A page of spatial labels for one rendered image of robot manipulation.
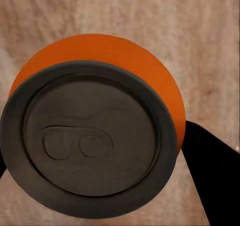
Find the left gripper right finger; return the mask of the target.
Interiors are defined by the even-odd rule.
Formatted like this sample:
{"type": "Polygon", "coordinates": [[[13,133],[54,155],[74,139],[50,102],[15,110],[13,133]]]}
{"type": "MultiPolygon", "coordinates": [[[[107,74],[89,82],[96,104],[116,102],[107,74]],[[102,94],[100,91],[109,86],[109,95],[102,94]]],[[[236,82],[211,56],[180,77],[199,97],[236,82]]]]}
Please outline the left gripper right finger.
{"type": "Polygon", "coordinates": [[[210,226],[240,226],[240,153],[191,121],[181,149],[210,226]]]}

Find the can of soda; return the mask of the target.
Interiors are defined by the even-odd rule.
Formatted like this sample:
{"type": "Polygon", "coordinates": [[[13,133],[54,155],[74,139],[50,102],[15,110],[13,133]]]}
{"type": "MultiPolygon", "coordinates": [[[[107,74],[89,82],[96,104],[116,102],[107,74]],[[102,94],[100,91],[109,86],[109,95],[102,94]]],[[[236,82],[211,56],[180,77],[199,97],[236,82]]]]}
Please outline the can of soda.
{"type": "Polygon", "coordinates": [[[125,38],[80,34],[20,69],[0,118],[0,151],[38,203],[108,219],[160,193],[185,131],[182,95],[158,58],[125,38]]]}

